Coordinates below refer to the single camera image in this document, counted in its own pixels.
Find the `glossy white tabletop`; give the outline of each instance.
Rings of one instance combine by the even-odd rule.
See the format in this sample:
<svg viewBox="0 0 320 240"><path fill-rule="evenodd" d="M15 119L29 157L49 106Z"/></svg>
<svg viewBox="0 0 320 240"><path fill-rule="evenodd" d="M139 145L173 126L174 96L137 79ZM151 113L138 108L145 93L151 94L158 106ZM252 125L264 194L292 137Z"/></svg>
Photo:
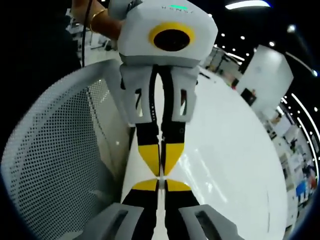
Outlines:
<svg viewBox="0 0 320 240"><path fill-rule="evenodd" d="M233 221L246 240L282 240L287 192L282 167L263 125L242 97L215 74L198 77L193 118L185 147L168 178L186 183L200 204ZM160 126L164 105L158 76L155 107ZM153 178L133 139L122 199L132 186Z"/></svg>

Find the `perforated mesh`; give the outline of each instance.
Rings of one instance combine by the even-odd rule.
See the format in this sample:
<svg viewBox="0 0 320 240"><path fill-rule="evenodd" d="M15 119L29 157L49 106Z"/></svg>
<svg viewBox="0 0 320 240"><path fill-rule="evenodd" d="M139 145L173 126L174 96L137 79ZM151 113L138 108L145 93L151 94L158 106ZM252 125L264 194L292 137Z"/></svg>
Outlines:
<svg viewBox="0 0 320 240"><path fill-rule="evenodd" d="M112 156L107 127L99 127L99 116L106 113L122 122L106 83L69 78L54 84L33 105L11 135L1 162L17 211L44 240L82 230L110 204L115 184L108 168L111 161L123 163ZM124 123L118 128L127 131ZM101 149L109 163L102 161ZM101 201L97 191L109 199Z"/></svg>

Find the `person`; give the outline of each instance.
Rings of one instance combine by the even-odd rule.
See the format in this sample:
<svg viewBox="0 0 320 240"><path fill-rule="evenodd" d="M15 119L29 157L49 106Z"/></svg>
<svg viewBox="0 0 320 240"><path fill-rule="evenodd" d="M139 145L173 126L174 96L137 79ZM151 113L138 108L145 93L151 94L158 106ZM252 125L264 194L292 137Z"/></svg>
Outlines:
<svg viewBox="0 0 320 240"><path fill-rule="evenodd" d="M88 3L89 0L57 0L50 5L39 0L17 3L10 24L7 24L9 29L5 29L12 48L4 58L10 72L2 82L2 89L8 93L1 94L2 113L5 113L1 124L2 153L13 129L37 98L52 84L81 68L77 46L66 30L70 23L66 12L71 7L72 16L83 24ZM122 22L110 18L108 9L93 0L87 27L117 40ZM0 181L1 196L4 196L2 193L6 190L2 177ZM2 200L1 212L5 216L5 224L1 226L1 232L4 236L10 235L4 238L18 239L23 236L19 239L28 239L28 231L15 216L8 196Z"/></svg>

